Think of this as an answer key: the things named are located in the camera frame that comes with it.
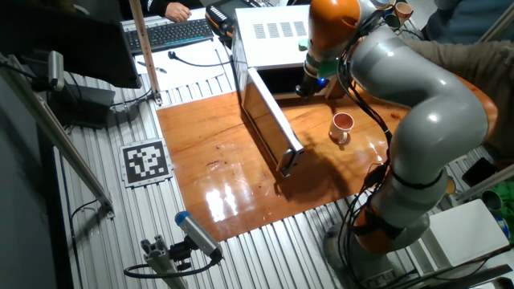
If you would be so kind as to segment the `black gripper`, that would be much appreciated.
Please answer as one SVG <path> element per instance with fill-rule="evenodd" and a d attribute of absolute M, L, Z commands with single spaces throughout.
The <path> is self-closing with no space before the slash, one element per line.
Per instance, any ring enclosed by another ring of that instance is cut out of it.
<path fill-rule="evenodd" d="M 305 73 L 301 84 L 296 85 L 295 92 L 299 97 L 303 99 L 306 98 L 307 101 L 310 101 L 317 92 L 326 88 L 328 84 L 329 79 L 327 78 L 317 78 Z"/>

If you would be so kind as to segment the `hand with dark sleeve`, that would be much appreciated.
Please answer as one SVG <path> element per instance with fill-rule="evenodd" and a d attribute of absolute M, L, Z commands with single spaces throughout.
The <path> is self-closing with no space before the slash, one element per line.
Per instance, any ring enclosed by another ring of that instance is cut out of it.
<path fill-rule="evenodd" d="M 190 16 L 190 9 L 180 2 L 170 2 L 165 9 L 165 17 L 173 22 L 184 22 Z"/>

